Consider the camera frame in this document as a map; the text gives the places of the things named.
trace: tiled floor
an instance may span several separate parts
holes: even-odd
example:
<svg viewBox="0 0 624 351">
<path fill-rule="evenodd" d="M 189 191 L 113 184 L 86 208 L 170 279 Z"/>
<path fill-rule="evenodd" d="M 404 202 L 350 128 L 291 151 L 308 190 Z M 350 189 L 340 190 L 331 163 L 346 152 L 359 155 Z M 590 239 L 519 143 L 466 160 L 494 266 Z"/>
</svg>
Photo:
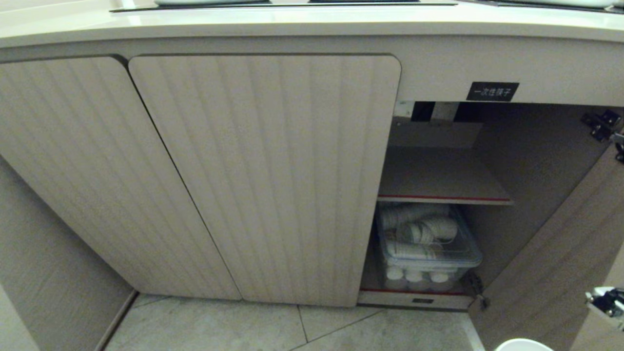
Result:
<svg viewBox="0 0 624 351">
<path fill-rule="evenodd" d="M 483 351 L 467 314 L 140 295 L 106 351 Z"/>
</svg>

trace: label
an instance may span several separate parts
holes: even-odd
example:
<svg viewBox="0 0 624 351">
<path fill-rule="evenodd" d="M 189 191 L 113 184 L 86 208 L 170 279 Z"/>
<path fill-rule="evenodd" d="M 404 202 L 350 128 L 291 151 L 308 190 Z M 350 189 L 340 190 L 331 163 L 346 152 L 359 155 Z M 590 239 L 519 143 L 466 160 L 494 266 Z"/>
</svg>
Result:
<svg viewBox="0 0 624 351">
<path fill-rule="evenodd" d="M 510 102 L 519 85 L 509 82 L 473 82 L 466 100 Z"/>
</svg>

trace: closed cabinet door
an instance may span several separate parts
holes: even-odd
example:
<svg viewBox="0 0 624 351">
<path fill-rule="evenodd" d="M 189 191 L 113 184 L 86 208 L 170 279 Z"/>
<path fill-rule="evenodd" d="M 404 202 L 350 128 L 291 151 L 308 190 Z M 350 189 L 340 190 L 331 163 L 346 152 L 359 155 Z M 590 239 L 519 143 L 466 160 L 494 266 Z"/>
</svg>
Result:
<svg viewBox="0 0 624 351">
<path fill-rule="evenodd" d="M 0 64 L 0 154 L 140 292 L 239 299 L 124 66 Z"/>
<path fill-rule="evenodd" d="M 607 149 L 486 288 L 489 306 L 484 309 L 480 300 L 471 305 L 487 350 L 514 338 L 556 351 L 623 349 L 622 332 L 598 315 L 588 316 L 584 304 L 585 292 L 594 287 L 624 287 L 624 165 L 616 154 L 615 147 Z"/>
<path fill-rule="evenodd" d="M 355 305 L 400 70 L 391 56 L 130 61 L 244 299 Z"/>
</svg>

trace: white trash bin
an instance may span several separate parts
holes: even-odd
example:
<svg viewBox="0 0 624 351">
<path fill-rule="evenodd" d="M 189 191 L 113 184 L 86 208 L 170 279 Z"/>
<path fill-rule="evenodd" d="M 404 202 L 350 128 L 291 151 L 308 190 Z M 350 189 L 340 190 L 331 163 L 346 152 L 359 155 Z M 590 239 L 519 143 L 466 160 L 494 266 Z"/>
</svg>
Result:
<svg viewBox="0 0 624 351">
<path fill-rule="evenodd" d="M 502 343 L 495 351 L 553 351 L 553 349 L 529 339 L 511 339 Z"/>
</svg>

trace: clear plastic container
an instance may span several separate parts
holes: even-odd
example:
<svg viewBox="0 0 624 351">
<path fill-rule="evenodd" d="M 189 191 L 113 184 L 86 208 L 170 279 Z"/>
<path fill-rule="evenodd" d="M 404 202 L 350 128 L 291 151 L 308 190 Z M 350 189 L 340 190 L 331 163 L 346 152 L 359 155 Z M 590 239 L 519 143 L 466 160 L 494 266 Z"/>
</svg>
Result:
<svg viewBox="0 0 624 351">
<path fill-rule="evenodd" d="M 445 292 L 453 289 L 457 281 L 470 268 L 477 267 L 483 256 L 457 206 L 451 205 L 449 217 L 457 221 L 458 231 L 450 242 L 428 245 L 397 242 L 396 230 L 382 230 L 383 223 L 377 212 L 379 248 L 383 256 L 386 287 L 403 287 L 402 290 Z"/>
</svg>

